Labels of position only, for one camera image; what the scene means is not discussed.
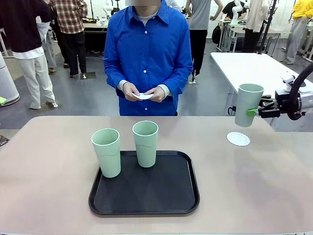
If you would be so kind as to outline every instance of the plastic cup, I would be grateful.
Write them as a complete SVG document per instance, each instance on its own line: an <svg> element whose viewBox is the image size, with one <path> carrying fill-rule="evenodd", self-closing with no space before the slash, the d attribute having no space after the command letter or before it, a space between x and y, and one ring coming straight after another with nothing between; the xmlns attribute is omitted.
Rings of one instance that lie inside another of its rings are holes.
<svg viewBox="0 0 313 235"><path fill-rule="evenodd" d="M152 121L140 121L133 126L137 159L141 167L156 163L158 126Z"/></svg>
<svg viewBox="0 0 313 235"><path fill-rule="evenodd" d="M242 84L239 87L235 123L241 127L252 125L254 116L248 116L247 111L257 109L263 95L264 88L256 84Z"/></svg>
<svg viewBox="0 0 313 235"><path fill-rule="evenodd" d="M91 142L102 174L107 178L117 176L121 172L119 132L114 129L96 131L91 137Z"/></svg>

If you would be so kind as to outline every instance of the green object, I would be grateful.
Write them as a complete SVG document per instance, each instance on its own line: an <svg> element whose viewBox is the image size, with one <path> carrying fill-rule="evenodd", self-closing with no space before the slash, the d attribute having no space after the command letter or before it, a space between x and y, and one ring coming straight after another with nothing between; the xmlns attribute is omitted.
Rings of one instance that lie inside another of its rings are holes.
<svg viewBox="0 0 313 235"><path fill-rule="evenodd" d="M255 116L256 112L258 111L258 109L250 109L246 112L246 114L248 116Z"/></svg>
<svg viewBox="0 0 313 235"><path fill-rule="evenodd" d="M138 163L152 167L156 163L158 126L152 121L140 121L133 126Z"/></svg>
<svg viewBox="0 0 313 235"><path fill-rule="evenodd" d="M121 172L120 135L114 129L102 129L91 137L102 174L113 178Z"/></svg>
<svg viewBox="0 0 313 235"><path fill-rule="evenodd" d="M3 105L6 103L6 99L5 98L2 98L0 97L0 105Z"/></svg>
<svg viewBox="0 0 313 235"><path fill-rule="evenodd" d="M256 84L242 84L238 90L235 123L241 127L252 125L254 115L249 110L257 109L264 88Z"/></svg>

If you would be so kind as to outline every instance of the blue shirt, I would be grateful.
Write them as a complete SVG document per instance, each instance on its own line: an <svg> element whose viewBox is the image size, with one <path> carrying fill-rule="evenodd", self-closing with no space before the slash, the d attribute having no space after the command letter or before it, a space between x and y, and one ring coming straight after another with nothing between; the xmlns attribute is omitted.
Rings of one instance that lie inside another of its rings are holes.
<svg viewBox="0 0 313 235"><path fill-rule="evenodd" d="M132 6L115 13L109 22L104 67L107 83L119 96L121 116L173 116L192 72L187 20L165 0L146 26ZM128 101L117 89L121 80L133 83L140 93L164 84L172 96L161 103Z"/></svg>

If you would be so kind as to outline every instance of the tray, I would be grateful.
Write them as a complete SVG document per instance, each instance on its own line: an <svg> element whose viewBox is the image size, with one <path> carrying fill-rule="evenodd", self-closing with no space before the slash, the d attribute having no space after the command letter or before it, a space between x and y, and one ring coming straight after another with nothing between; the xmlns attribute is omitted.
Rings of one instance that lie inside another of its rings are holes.
<svg viewBox="0 0 313 235"><path fill-rule="evenodd" d="M89 206L101 215L187 214L200 196L192 161L178 151L157 151L156 164L142 168L136 151L121 151L121 173L105 178L99 168Z"/></svg>

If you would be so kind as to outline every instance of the hand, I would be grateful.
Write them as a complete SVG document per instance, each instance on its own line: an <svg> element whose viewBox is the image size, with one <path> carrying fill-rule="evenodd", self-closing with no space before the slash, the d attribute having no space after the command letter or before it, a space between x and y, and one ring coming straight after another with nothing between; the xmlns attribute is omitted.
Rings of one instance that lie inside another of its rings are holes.
<svg viewBox="0 0 313 235"><path fill-rule="evenodd" d="M154 87L153 89L147 91L145 94L152 94L153 96L150 100L154 102L161 103L165 99L165 92L161 87Z"/></svg>
<svg viewBox="0 0 313 235"><path fill-rule="evenodd" d="M133 93L136 95L140 95L139 91L137 90L137 88L135 87L133 83L130 83L130 82L124 83L123 92L124 92L125 98L129 101L142 101L141 99L138 99L137 97L133 95Z"/></svg>
<svg viewBox="0 0 313 235"><path fill-rule="evenodd" d="M309 18L307 18L307 17L305 17L305 16L303 16L302 18L301 18L301 21L302 22L306 22L306 21L308 21L309 20Z"/></svg>

